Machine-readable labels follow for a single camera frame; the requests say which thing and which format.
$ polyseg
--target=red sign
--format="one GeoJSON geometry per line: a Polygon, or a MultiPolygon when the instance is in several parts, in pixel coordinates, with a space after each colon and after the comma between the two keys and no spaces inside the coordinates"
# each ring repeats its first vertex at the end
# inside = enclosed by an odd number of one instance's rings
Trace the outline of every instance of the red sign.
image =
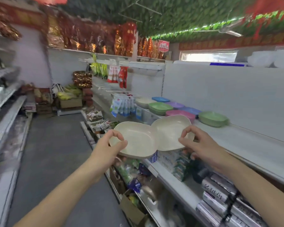
{"type": "Polygon", "coordinates": [[[231,49],[248,46],[284,45],[284,33],[260,35],[257,40],[253,37],[233,37],[200,42],[180,43],[179,50],[209,50],[209,49],[231,49]]]}
{"type": "Polygon", "coordinates": [[[46,19],[46,15],[44,13],[21,9],[2,2],[0,2],[0,10],[9,16],[11,23],[38,30],[42,28],[46,19]]]}
{"type": "Polygon", "coordinates": [[[162,40],[159,40],[159,51],[160,52],[168,52],[169,51],[169,42],[168,41],[162,41],[162,40]]]}

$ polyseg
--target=aisle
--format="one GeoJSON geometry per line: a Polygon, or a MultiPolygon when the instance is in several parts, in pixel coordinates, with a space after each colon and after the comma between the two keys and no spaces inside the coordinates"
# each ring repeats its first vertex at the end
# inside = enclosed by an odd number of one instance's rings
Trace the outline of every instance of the aisle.
{"type": "MultiPolygon", "coordinates": [[[[12,227],[90,155],[81,114],[33,119],[7,227],[12,227]]],[[[79,201],[65,226],[129,226],[105,176],[79,201]]]]}

